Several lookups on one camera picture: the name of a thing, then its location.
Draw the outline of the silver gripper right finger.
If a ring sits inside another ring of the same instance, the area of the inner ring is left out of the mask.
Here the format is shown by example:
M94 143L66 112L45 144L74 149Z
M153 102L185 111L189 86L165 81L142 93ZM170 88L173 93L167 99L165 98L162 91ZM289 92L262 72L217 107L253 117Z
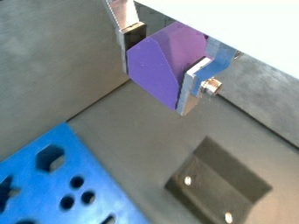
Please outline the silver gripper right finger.
M177 104L177 112L182 116L186 116L198 105L202 94L215 95L221 91L222 82L215 79L215 76L230 67L237 52L235 48L209 37L207 55L191 66L183 76Z

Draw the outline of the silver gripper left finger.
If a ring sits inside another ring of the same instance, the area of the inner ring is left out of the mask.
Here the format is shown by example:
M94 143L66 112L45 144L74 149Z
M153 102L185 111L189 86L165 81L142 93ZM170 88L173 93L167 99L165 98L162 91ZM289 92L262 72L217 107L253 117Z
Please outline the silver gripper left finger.
M122 49L122 63L127 68L127 51L146 38L147 25L139 20L134 0L102 0L117 29L117 40Z

